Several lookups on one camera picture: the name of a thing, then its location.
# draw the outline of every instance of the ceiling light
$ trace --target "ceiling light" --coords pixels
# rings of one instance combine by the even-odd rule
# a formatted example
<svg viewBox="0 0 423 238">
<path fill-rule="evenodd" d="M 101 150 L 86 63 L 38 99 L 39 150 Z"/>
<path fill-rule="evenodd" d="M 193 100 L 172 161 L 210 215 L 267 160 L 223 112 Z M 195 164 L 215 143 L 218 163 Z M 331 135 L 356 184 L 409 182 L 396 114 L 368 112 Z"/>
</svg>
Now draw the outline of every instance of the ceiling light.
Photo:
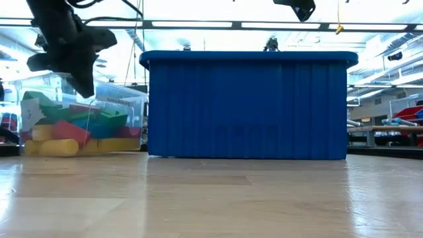
<svg viewBox="0 0 423 238">
<path fill-rule="evenodd" d="M 361 99 L 365 99 L 365 98 L 368 98 L 368 97 L 372 97 L 372 96 L 374 96 L 374 95 L 376 95 L 378 93 L 381 93 L 382 91 L 383 91 L 383 89 L 378 90 L 378 91 L 374 91 L 374 92 L 371 92 L 371 93 L 366 93 L 366 94 L 360 96 L 360 98 Z"/>
<path fill-rule="evenodd" d="M 356 99 L 357 99 L 357 97 L 346 97 L 347 102 L 352 101 L 352 100 L 356 100 Z"/>
<path fill-rule="evenodd" d="M 155 21 L 151 24 L 157 27 L 232 27 L 232 22 Z"/>
<path fill-rule="evenodd" d="M 397 88 L 402 88 L 402 89 L 423 89 L 423 85 L 397 85 Z"/>
<path fill-rule="evenodd" d="M 354 85 L 356 88 L 390 88 L 392 85 Z"/>
<path fill-rule="evenodd" d="M 342 24 L 345 30 L 404 30 L 405 24 Z M 329 29 L 336 30 L 337 24 L 330 24 Z"/>
<path fill-rule="evenodd" d="M 104 27 L 135 27 L 143 26 L 141 21 L 130 20 L 94 20 L 88 23 L 88 26 L 104 26 Z"/>
<path fill-rule="evenodd" d="M 26 19 L 0 19 L 0 25 L 31 26 L 31 20 Z"/>
<path fill-rule="evenodd" d="M 318 29 L 318 23 L 243 22 L 243 28 Z"/>
</svg>

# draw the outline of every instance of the red foam block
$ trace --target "red foam block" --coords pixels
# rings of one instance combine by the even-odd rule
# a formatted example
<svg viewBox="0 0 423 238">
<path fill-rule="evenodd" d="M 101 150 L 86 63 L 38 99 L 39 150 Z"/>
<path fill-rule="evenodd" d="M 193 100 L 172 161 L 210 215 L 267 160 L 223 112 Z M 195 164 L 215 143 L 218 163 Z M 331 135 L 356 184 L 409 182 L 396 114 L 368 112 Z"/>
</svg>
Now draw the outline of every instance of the red foam block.
<svg viewBox="0 0 423 238">
<path fill-rule="evenodd" d="M 61 120 L 54 124 L 52 130 L 52 137 L 54 139 L 74 139 L 78 144 L 83 147 L 90 140 L 90 132 L 70 124 L 65 120 Z"/>
<path fill-rule="evenodd" d="M 74 103 L 74 104 L 69 105 L 69 112 L 71 114 L 88 112 L 89 110 L 94 111 L 95 113 L 100 112 L 100 108 L 95 107 L 95 106 L 89 106 L 89 105 L 86 105 L 86 104 L 79 104 L 79 103 Z"/>
<path fill-rule="evenodd" d="M 118 132 L 119 138 L 140 138 L 143 128 L 124 126 Z"/>
</svg>

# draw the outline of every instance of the black robotic arm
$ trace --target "black robotic arm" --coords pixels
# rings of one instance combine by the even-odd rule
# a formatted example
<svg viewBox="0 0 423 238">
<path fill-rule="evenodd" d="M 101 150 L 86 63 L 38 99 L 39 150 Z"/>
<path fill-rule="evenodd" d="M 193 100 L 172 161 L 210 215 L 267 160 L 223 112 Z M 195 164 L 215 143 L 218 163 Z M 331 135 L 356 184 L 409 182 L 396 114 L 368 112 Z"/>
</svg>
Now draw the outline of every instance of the black robotic arm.
<svg viewBox="0 0 423 238">
<path fill-rule="evenodd" d="M 94 95 L 93 64 L 96 53 L 116 45 L 115 35 L 108 29 L 83 24 L 71 5 L 82 0 L 26 0 L 42 36 L 37 45 L 46 53 L 28 59 L 31 71 L 51 70 L 70 73 L 68 83 L 84 98 Z"/>
</svg>

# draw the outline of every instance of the window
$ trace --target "window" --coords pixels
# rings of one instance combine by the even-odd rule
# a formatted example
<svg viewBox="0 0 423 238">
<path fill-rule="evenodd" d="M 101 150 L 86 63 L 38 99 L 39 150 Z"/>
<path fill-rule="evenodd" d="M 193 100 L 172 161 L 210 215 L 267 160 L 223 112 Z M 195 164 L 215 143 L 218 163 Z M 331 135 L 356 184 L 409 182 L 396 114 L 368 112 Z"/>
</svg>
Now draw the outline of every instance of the window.
<svg viewBox="0 0 423 238">
<path fill-rule="evenodd" d="M 375 100 L 375 105 L 382 104 L 382 98 L 378 98 Z"/>
<path fill-rule="evenodd" d="M 405 92 L 397 94 L 397 99 L 403 99 L 405 97 L 407 97 L 407 94 Z"/>
</svg>

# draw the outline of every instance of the yellow foam cylinder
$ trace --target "yellow foam cylinder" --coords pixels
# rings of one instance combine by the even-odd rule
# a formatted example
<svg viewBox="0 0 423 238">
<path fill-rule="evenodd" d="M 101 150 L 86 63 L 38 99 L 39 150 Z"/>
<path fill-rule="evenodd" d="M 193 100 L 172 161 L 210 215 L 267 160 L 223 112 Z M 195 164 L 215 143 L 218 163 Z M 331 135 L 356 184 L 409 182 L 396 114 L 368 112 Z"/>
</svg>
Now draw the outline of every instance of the yellow foam cylinder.
<svg viewBox="0 0 423 238">
<path fill-rule="evenodd" d="M 53 125 L 35 125 L 32 127 L 32 139 L 34 141 L 46 141 L 52 139 Z"/>
<path fill-rule="evenodd" d="M 139 147 L 139 138 L 110 138 L 98 141 L 99 152 L 137 151 Z"/>
<path fill-rule="evenodd" d="M 98 140 L 90 139 L 85 147 L 82 149 L 81 154 L 96 153 L 98 152 Z"/>
<path fill-rule="evenodd" d="M 40 150 L 40 142 L 31 139 L 25 142 L 24 152 L 25 155 L 37 155 Z"/>
<path fill-rule="evenodd" d="M 53 139 L 41 143 L 40 155 L 72 156 L 79 150 L 79 144 L 74 139 Z"/>
</svg>

